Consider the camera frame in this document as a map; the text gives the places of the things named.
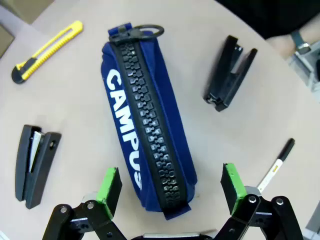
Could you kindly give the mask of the yellow utility knife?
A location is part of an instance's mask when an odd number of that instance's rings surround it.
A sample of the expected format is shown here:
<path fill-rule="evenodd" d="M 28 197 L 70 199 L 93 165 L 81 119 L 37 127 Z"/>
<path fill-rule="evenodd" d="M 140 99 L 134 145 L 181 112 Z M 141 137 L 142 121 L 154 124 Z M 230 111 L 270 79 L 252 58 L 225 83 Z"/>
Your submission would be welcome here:
<path fill-rule="evenodd" d="M 58 50 L 69 43 L 84 29 L 81 21 L 77 20 L 71 25 L 61 30 L 55 37 L 50 39 L 37 52 L 35 52 L 28 60 L 16 64 L 11 72 L 11 79 L 15 84 L 22 84 L 30 78 L 30 76 L 41 67 L 50 57 Z"/>

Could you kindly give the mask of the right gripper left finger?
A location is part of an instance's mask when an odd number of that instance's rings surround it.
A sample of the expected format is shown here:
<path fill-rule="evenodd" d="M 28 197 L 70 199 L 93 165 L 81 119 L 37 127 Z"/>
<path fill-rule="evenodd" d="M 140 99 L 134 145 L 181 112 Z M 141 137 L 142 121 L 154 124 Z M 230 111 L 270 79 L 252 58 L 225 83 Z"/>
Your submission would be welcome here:
<path fill-rule="evenodd" d="M 55 206 L 42 240 L 82 240 L 89 232 L 94 232 L 100 240 L 125 240 L 113 222 L 121 189 L 119 169 L 109 168 L 94 199 L 76 208 L 68 204 Z"/>

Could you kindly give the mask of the black and white pen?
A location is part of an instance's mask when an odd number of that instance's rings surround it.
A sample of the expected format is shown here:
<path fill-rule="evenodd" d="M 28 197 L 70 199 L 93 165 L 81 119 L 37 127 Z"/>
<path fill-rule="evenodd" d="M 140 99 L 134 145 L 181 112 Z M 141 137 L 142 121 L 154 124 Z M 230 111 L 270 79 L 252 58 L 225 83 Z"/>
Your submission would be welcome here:
<path fill-rule="evenodd" d="M 265 176 L 258 184 L 257 188 L 260 193 L 262 193 L 265 190 L 265 188 L 271 182 L 273 177 L 277 174 L 277 172 L 283 165 L 284 161 L 288 157 L 294 145 L 295 145 L 295 140 L 293 138 L 288 139 L 288 141 L 285 143 L 284 147 L 278 154 L 276 160 L 274 161 L 270 169 L 266 172 Z"/>

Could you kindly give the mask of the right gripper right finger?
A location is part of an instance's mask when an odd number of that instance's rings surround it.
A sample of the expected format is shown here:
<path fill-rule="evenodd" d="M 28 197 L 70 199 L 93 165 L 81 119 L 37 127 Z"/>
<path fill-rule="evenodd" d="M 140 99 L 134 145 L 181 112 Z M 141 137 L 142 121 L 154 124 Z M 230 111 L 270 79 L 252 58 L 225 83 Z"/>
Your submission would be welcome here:
<path fill-rule="evenodd" d="M 265 240 L 304 240 L 289 199 L 268 201 L 248 193 L 233 163 L 225 163 L 220 180 L 230 218 L 214 240 L 242 240 L 250 227 L 260 228 Z"/>

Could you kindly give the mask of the blue CAMPUS pencil case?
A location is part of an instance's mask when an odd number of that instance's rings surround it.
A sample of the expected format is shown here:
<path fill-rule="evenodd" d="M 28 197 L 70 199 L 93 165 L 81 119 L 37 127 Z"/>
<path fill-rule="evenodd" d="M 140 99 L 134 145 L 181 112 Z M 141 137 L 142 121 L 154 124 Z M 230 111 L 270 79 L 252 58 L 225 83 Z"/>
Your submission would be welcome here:
<path fill-rule="evenodd" d="M 190 208 L 197 174 L 158 37 L 159 25 L 108 31 L 101 76 L 122 154 L 141 205 L 167 220 Z"/>

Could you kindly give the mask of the person in black cardigan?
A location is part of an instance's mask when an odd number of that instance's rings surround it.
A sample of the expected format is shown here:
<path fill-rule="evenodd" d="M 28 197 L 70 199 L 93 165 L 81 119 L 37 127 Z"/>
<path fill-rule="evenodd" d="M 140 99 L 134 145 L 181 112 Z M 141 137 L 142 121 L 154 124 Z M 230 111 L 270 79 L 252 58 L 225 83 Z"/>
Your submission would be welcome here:
<path fill-rule="evenodd" d="M 216 0 L 261 37 L 288 35 L 320 14 L 320 0 Z"/>

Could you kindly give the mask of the person's left hand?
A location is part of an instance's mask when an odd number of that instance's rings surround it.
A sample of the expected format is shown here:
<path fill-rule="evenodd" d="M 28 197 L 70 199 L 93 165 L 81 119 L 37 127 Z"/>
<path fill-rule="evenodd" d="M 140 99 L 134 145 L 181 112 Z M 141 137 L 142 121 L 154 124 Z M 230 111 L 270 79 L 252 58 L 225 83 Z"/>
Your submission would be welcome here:
<path fill-rule="evenodd" d="M 292 56 L 296 51 L 296 45 L 290 34 L 270 37 L 266 42 L 285 60 Z"/>

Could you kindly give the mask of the person's left forearm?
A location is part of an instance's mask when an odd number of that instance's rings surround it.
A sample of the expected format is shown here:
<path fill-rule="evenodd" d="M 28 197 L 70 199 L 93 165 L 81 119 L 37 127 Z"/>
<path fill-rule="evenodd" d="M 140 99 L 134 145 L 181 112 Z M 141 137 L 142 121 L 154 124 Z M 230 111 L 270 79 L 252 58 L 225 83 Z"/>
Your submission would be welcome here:
<path fill-rule="evenodd" d="M 302 39 L 310 45 L 320 41 L 320 13 L 301 27 L 299 33 Z"/>

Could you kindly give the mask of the black stapler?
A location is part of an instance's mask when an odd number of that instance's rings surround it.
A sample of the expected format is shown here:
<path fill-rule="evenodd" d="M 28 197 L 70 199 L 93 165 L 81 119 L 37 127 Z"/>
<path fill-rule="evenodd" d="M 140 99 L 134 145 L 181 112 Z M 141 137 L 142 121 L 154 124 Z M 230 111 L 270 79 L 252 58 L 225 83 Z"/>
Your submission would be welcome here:
<path fill-rule="evenodd" d="M 208 104 L 214 105 L 217 112 L 221 112 L 230 106 L 258 50 L 252 48 L 240 63 L 237 71 L 232 72 L 242 52 L 243 47 L 238 45 L 238 38 L 228 35 L 219 58 L 211 69 L 203 99 Z"/>
<path fill-rule="evenodd" d="M 15 197 L 32 209 L 41 203 L 48 175 L 62 135 L 23 126 L 15 164 Z"/>

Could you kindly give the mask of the dark wrist watch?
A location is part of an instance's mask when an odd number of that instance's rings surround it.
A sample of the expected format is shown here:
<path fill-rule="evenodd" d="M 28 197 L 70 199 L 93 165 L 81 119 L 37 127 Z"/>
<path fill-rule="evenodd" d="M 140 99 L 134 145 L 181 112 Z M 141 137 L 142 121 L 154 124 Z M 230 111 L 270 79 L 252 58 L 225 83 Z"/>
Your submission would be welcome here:
<path fill-rule="evenodd" d="M 299 30 L 291 32 L 290 35 L 295 44 L 295 49 L 300 55 L 304 55 L 311 51 L 310 45 L 303 40 Z"/>

